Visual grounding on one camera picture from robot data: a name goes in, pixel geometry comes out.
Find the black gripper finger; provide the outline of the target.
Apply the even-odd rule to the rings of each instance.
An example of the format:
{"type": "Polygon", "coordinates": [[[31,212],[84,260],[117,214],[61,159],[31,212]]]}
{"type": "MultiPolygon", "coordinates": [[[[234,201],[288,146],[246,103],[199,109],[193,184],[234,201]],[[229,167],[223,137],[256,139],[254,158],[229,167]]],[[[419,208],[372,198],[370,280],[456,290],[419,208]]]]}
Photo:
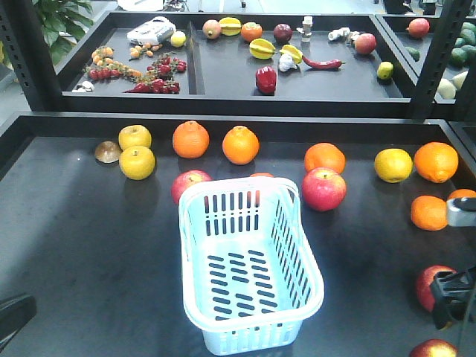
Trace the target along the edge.
{"type": "Polygon", "coordinates": [[[475,267],[452,273],[440,271],[430,285],[435,300],[432,318],[438,330],[475,322],[475,267]]]}

